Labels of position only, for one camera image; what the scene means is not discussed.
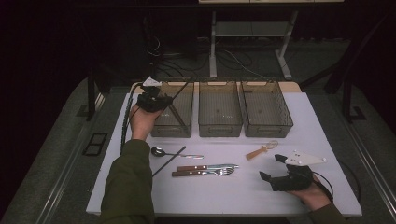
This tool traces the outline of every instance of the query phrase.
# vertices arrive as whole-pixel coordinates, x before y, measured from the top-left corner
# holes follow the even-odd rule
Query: tabletop
[[[177,157],[153,177],[152,199],[157,216],[205,217],[292,217],[307,212],[307,208],[286,192],[272,191],[269,183],[261,180],[259,171],[271,176],[287,175],[285,164],[275,160],[275,154],[289,156],[294,150],[326,158],[325,163],[310,168],[325,176],[334,191],[334,204],[345,217],[361,216],[361,207],[335,158],[332,148],[318,122],[318,118],[305,93],[292,83],[280,83],[293,127],[286,138],[277,138],[279,145],[248,161],[245,155],[260,148],[274,138],[245,137],[242,128],[239,137],[202,138],[199,136],[198,97],[194,94],[191,138],[163,138],[149,136],[152,147],[176,153],[186,146],[183,154],[204,155],[203,160]],[[111,163],[120,155],[121,126],[129,95],[125,97],[104,162],[97,177],[87,212],[100,214],[106,178]],[[170,157],[150,155],[150,167],[156,172]],[[172,177],[182,165],[208,165],[234,163],[239,165],[228,176]]]

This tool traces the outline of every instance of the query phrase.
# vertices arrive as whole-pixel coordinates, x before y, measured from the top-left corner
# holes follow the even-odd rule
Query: metal spoon
[[[247,160],[250,161],[251,159],[255,158],[262,152],[266,152],[268,149],[272,149],[277,146],[277,141],[276,140],[271,140],[265,146],[262,146],[262,148],[257,149],[256,151],[252,151],[249,154],[246,155]]]
[[[151,148],[151,154],[156,156],[156,157],[162,157],[162,156],[165,156],[165,155],[175,156],[175,154],[166,153],[160,147],[152,147]],[[203,159],[204,158],[204,156],[201,156],[201,155],[183,155],[183,154],[178,154],[178,156],[179,157],[185,157],[185,158],[193,158],[193,159]]]

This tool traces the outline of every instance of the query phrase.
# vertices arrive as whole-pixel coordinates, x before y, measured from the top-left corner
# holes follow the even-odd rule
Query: person's right hand
[[[319,182],[319,179],[315,175],[314,180]],[[312,183],[308,189],[288,191],[288,193],[300,198],[311,211],[318,210],[331,203],[323,190],[315,183]]]
[[[154,127],[155,119],[161,115],[163,110],[157,112],[147,112],[146,110],[134,105],[129,115],[132,130],[132,139],[140,139],[146,141],[152,128]]]

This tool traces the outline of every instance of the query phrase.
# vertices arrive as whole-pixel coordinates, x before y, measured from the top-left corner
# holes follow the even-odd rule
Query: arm
[[[311,210],[308,214],[315,224],[348,223],[326,194],[314,183],[308,189],[290,191]]]
[[[111,165],[99,223],[153,223],[152,172],[149,145],[145,140],[161,113],[148,113],[133,106],[130,115],[132,140],[125,143],[122,155]]]

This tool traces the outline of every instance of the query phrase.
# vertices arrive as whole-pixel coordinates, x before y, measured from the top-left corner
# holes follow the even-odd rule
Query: green sleeve
[[[333,203],[308,214],[315,224],[348,223]]]
[[[111,165],[99,223],[152,223],[151,188],[149,145],[142,140],[128,141]]]

